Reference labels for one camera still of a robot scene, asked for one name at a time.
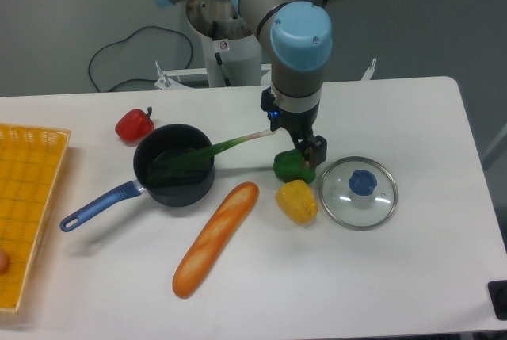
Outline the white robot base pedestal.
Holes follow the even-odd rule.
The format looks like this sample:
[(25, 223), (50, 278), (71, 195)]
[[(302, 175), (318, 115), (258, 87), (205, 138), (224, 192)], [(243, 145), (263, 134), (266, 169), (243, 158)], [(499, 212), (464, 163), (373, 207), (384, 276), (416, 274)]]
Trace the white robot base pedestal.
[(157, 89), (271, 84), (271, 66), (262, 62), (261, 45), (230, 0), (188, 0), (185, 12), (200, 38), (205, 67), (194, 71), (158, 68)]

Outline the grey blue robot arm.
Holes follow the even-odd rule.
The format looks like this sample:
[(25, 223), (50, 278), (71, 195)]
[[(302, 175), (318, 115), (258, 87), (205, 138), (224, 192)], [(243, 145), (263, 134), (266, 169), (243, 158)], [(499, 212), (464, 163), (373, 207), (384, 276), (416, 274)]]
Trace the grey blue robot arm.
[[(155, 0), (173, 5), (185, 0)], [(313, 133), (323, 75), (332, 52), (333, 0), (219, 0), (229, 2), (271, 60), (271, 85), (261, 95), (271, 130), (285, 129), (295, 148), (316, 167), (326, 140)]]

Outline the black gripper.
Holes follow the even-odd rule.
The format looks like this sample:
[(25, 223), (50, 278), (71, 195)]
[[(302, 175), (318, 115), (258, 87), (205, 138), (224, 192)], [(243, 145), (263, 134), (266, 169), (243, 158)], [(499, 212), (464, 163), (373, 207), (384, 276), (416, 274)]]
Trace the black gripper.
[(318, 105), (302, 112), (290, 112), (276, 103), (275, 94), (267, 88), (261, 94), (261, 109), (267, 113), (272, 132), (283, 128), (289, 133), (303, 164), (308, 162), (311, 168), (317, 168), (326, 161), (327, 141), (324, 137), (315, 136), (313, 133)]

